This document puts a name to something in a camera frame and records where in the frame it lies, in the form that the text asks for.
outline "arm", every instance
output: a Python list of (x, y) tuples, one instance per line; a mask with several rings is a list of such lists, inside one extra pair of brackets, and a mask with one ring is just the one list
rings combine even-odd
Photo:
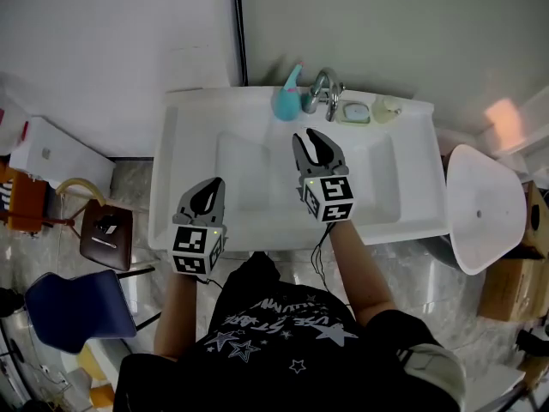
[(376, 314), (395, 310), (396, 305), (387, 282), (371, 259), (353, 223), (336, 223), (329, 237), (343, 287), (357, 322), (366, 326)]
[(154, 336), (154, 353), (176, 361), (196, 341), (196, 281), (173, 273)]

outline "toilet lid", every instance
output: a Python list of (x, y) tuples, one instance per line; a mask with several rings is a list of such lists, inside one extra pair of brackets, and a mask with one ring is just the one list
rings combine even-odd
[(449, 235), (465, 273), (480, 273), (521, 242), (526, 198), (508, 167), (459, 145), (449, 158), (446, 187)]

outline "blue chair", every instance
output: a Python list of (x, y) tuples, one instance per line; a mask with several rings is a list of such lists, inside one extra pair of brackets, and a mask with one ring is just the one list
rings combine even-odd
[(154, 268), (116, 274), (114, 270), (63, 279), (42, 275), (25, 293), (28, 315), (41, 342), (66, 353), (81, 352), (87, 339), (134, 337), (160, 317), (135, 325), (119, 279)]

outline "white wall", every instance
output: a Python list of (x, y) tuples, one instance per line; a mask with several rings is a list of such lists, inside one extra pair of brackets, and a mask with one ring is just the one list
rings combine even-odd
[(439, 126), (480, 133), (485, 110), (549, 84), (549, 0), (243, 0), (251, 84), (304, 85), (323, 66), (348, 87), (426, 100)]
[(105, 155), (151, 156), (164, 92), (239, 84), (232, 0), (0, 0), (0, 72)]

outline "fiducial marker cube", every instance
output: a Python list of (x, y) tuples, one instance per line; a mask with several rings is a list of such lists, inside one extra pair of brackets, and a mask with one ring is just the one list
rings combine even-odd
[(168, 254), (173, 270), (208, 278), (225, 249), (223, 229), (171, 224), (168, 231), (171, 247)]
[(356, 207), (347, 175), (305, 179), (301, 198), (311, 214), (326, 223), (350, 220)]

